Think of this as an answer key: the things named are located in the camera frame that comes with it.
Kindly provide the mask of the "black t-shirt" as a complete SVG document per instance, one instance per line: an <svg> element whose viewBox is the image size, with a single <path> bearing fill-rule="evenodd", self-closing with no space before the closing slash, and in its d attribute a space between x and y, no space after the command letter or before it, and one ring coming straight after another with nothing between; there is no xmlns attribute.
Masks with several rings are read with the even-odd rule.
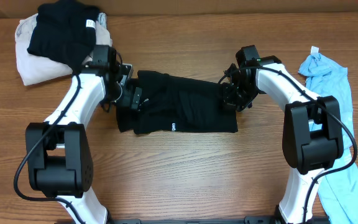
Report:
<svg viewBox="0 0 358 224"><path fill-rule="evenodd" d="M235 133L236 112L223 106L222 84L139 70L130 84L140 88L136 110L118 107L120 132Z"/></svg>

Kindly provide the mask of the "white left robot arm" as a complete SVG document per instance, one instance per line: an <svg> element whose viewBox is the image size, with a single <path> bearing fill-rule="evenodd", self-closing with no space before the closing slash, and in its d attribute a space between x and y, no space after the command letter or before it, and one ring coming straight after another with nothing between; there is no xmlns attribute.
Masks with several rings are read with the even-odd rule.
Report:
<svg viewBox="0 0 358 224"><path fill-rule="evenodd" d="M74 223L112 223L98 200L86 127L97 107L137 111L142 90L129 84L133 66L108 45L96 45L92 59L74 74L58 108L25 131L27 154L13 180L15 193L33 202L58 202Z"/></svg>

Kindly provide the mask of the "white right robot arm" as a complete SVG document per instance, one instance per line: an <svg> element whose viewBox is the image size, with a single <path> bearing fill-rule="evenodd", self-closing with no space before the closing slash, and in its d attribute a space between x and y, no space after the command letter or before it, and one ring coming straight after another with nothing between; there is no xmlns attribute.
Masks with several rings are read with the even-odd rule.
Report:
<svg viewBox="0 0 358 224"><path fill-rule="evenodd" d="M256 46L242 47L236 63L224 72L223 105L243 111L266 94L284 112L282 151L290 174L285 194L272 216L246 217L245 223L329 223L313 215L317 177L343 155L342 123L337 99L308 90L276 56L260 57Z"/></svg>

